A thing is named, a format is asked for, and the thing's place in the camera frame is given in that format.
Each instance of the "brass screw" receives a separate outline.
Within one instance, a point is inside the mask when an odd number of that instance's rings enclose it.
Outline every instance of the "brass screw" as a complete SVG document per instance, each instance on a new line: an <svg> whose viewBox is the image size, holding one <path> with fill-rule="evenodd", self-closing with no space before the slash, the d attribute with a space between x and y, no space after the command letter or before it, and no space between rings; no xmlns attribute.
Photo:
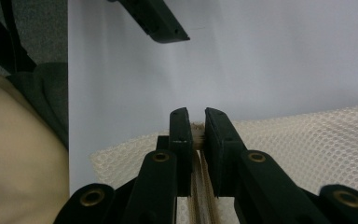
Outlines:
<svg viewBox="0 0 358 224"><path fill-rule="evenodd" d="M258 152L252 152L248 155L249 160L255 161L255 162L263 162L266 160L266 157Z"/></svg>
<svg viewBox="0 0 358 224"><path fill-rule="evenodd" d="M358 197L346 190L336 190L333 192L333 196L337 201L349 207L358 208Z"/></svg>
<svg viewBox="0 0 358 224"><path fill-rule="evenodd" d="M100 203L104 198L102 189L89 189L80 198L80 203L83 206L90 207Z"/></svg>

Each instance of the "black plastic part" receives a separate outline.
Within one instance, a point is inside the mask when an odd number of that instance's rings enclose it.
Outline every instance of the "black plastic part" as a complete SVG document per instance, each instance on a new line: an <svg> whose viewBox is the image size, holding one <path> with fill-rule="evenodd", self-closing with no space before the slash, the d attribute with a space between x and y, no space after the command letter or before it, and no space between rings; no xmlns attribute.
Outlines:
<svg viewBox="0 0 358 224"><path fill-rule="evenodd" d="M178 160L178 196L191 193L191 172L193 171L193 135L186 108L179 108L170 114L170 137L168 150Z"/></svg>
<svg viewBox="0 0 358 224"><path fill-rule="evenodd" d="M8 13L11 10L11 2L6 1L3 8L4 11ZM8 27L14 26L15 28L15 23L10 20L10 15L7 17L7 22L9 22ZM18 39L18 41L15 40L13 42L11 37L12 36L9 31L0 22L0 66L7 70L10 74L19 71L33 71L36 64L27 55L25 49L20 45L20 40Z"/></svg>
<svg viewBox="0 0 358 224"><path fill-rule="evenodd" d="M121 186L120 188L115 190L115 199L113 201L112 209L110 211L110 216L108 220L111 223L121 223L124 212L126 211L126 207L128 201L131 196L131 192L133 190L133 186L135 185L136 178L127 182L127 184Z"/></svg>
<svg viewBox="0 0 358 224"><path fill-rule="evenodd" d="M239 172L239 192L248 192L262 223L330 223L269 154L244 151Z"/></svg>
<svg viewBox="0 0 358 224"><path fill-rule="evenodd" d="M252 197L245 190L244 186L242 186L241 190L238 190L234 201L234 208L240 223L263 223L263 218L257 211Z"/></svg>
<svg viewBox="0 0 358 224"><path fill-rule="evenodd" d="M187 33L162 0L119 0L147 35L159 43L189 40Z"/></svg>
<svg viewBox="0 0 358 224"><path fill-rule="evenodd" d="M205 114L205 159L213 193L217 197L234 197L240 181L237 161L246 146L224 112L206 108Z"/></svg>
<svg viewBox="0 0 358 224"><path fill-rule="evenodd" d="M174 223L176 196L176 156L168 150L150 152L145 156L121 223Z"/></svg>
<svg viewBox="0 0 358 224"><path fill-rule="evenodd" d="M87 185L72 195L57 215L54 224L110 223L110 212L114 198L115 191L110 186L104 184Z"/></svg>
<svg viewBox="0 0 358 224"><path fill-rule="evenodd" d="M170 146L170 137L166 135L159 135L157 138L156 150L167 150Z"/></svg>
<svg viewBox="0 0 358 224"><path fill-rule="evenodd" d="M334 223L358 224L358 191L342 185L321 189L319 205Z"/></svg>

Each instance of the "black mechanical arm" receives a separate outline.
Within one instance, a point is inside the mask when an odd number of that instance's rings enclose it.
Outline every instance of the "black mechanical arm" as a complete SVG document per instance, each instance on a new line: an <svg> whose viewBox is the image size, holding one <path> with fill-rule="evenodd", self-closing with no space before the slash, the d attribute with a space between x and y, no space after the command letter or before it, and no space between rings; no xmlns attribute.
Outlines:
<svg viewBox="0 0 358 224"><path fill-rule="evenodd" d="M207 108L205 159L216 197L234 197L240 223L358 223L358 191L341 185L314 195L300 187L270 155L249 150L219 110ZM138 177L112 189L79 189L58 214L62 223L175 223L176 197L189 197L193 135L188 113L171 113L170 135L145 156Z"/></svg>

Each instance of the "white wall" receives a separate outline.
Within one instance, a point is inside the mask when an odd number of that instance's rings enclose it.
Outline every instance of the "white wall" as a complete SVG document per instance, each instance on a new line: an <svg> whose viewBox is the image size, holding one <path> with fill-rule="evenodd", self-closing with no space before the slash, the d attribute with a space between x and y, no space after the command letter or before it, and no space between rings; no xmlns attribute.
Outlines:
<svg viewBox="0 0 358 224"><path fill-rule="evenodd" d="M358 1L166 0L191 40L161 45L120 3L69 1L71 192L89 154L186 106L266 119L358 105Z"/></svg>

